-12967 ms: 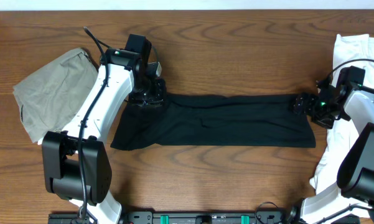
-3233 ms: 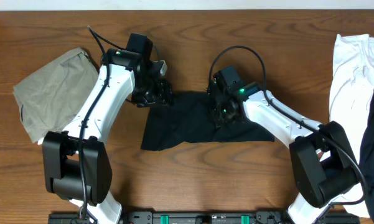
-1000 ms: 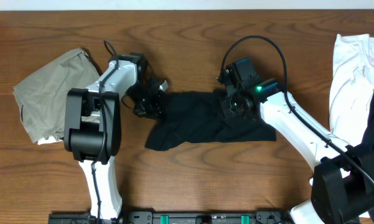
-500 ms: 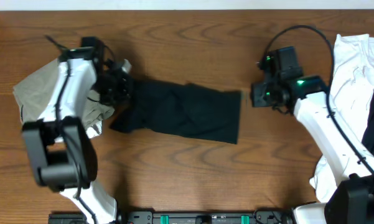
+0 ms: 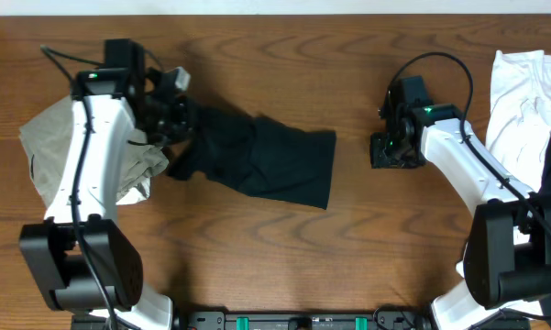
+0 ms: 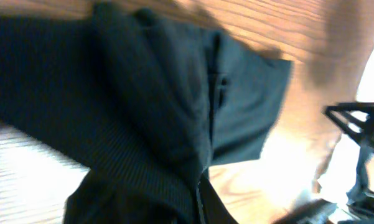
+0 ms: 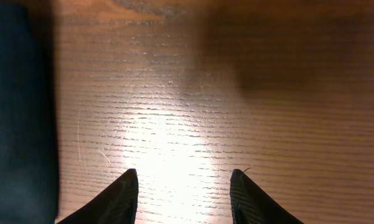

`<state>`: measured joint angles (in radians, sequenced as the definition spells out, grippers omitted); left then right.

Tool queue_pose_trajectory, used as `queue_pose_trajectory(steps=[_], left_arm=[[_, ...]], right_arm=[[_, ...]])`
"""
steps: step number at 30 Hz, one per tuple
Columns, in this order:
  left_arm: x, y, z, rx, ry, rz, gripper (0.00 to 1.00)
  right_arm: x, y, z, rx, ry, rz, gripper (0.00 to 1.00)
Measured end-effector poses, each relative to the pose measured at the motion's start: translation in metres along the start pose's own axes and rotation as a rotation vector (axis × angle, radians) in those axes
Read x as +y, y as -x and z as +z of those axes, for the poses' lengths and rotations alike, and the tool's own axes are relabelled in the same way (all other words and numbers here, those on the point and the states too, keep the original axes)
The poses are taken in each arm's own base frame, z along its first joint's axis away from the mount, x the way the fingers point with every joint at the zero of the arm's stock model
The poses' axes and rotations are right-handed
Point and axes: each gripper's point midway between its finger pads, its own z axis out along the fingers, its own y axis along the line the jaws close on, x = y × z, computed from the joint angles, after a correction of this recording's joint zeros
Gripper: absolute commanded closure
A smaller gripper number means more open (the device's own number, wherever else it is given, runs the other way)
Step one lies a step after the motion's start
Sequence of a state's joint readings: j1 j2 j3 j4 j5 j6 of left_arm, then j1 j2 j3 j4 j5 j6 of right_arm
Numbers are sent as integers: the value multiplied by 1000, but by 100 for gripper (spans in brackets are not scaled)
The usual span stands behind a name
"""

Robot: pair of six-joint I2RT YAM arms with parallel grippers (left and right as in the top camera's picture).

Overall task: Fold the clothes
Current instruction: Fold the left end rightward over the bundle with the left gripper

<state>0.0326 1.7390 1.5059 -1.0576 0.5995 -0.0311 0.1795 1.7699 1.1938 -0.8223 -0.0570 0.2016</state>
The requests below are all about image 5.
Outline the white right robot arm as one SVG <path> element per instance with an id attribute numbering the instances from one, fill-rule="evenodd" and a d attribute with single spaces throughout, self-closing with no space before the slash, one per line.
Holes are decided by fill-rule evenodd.
<path id="1" fill-rule="evenodd" d="M 481 329 L 517 316 L 551 324 L 551 143 L 544 184 L 534 192 L 471 133 L 454 105 L 384 105 L 386 129 L 370 141 L 371 165 L 434 164 L 469 209 L 463 280 L 431 303 L 434 329 Z"/>

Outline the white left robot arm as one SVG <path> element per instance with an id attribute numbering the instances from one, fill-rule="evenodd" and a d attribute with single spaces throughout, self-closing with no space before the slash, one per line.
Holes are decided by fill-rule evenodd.
<path id="1" fill-rule="evenodd" d="M 137 76 L 128 68 L 81 71 L 72 80 L 72 137 L 59 190 L 19 248 L 45 304 L 89 329 L 182 329 L 171 298 L 144 281 L 141 256 L 117 220 L 116 192 L 129 135 L 188 122 L 182 67 Z"/>

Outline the black polo shirt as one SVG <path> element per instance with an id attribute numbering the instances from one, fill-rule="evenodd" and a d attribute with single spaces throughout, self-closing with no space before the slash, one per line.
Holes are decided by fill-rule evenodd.
<path id="1" fill-rule="evenodd" d="M 247 196 L 326 209 L 336 148 L 332 130 L 303 131 L 267 116 L 202 107 L 193 140 L 167 170 L 197 171 Z"/>

